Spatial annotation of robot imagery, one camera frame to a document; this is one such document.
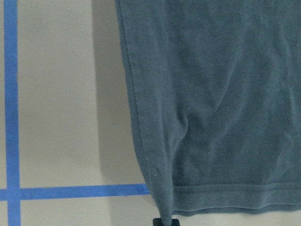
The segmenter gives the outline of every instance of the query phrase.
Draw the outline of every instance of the gray fabric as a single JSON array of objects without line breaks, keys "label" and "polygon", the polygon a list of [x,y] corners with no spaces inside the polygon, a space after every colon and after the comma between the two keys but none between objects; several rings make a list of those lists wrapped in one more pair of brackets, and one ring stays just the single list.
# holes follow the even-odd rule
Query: gray fabric
[{"label": "gray fabric", "polygon": [[301,209],[301,1],[115,0],[135,153],[173,214]]}]

